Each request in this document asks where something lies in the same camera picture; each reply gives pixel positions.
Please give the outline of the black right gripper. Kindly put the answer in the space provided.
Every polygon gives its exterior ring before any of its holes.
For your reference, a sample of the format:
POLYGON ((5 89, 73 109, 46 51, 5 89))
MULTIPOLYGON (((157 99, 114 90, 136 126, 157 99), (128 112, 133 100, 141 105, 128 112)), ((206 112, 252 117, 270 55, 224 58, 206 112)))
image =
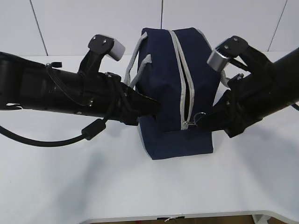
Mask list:
POLYGON ((246 77, 238 74, 231 79, 226 78, 224 84, 228 90, 209 112, 195 117, 195 125, 202 131, 224 130, 233 138, 262 120, 260 115, 250 112, 245 104, 271 83, 270 71, 273 64, 266 55, 236 35, 224 40, 215 49, 230 58, 228 64, 250 74, 246 77))

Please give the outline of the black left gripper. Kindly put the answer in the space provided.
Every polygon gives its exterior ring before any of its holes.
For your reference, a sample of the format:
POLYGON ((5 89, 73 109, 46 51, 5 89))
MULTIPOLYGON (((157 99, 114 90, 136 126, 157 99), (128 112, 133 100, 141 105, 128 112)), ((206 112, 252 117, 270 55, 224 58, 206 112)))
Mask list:
POLYGON ((100 64, 113 47, 112 38, 94 35, 88 43, 88 52, 82 59, 78 75, 83 81, 84 102, 105 120, 117 120, 130 126, 138 125, 138 115, 156 115, 160 103, 127 87, 121 77, 99 72, 100 64))

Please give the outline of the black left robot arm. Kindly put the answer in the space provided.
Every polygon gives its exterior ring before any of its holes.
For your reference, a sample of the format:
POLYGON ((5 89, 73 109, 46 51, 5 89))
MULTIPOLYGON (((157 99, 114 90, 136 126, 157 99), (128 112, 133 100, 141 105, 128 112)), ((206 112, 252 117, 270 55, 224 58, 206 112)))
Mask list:
POLYGON ((160 104, 123 83, 111 72, 100 72, 105 56, 118 61, 125 47, 107 35, 95 35, 77 72, 61 62, 38 63, 6 52, 0 54, 0 108, 29 109, 117 120, 136 126, 155 115, 160 104))

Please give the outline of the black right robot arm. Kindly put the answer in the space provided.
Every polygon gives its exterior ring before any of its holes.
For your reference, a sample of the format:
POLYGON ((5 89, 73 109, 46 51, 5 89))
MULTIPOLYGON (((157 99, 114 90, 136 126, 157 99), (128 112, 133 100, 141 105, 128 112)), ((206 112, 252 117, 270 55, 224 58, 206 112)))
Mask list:
POLYGON ((248 71, 249 75, 237 74, 228 80, 228 90, 219 101, 210 111, 196 117, 195 125, 199 129, 223 130, 233 138, 288 106, 299 108, 298 49, 271 62, 246 40, 232 36, 219 44, 207 60, 216 72, 222 72, 229 63, 248 71))

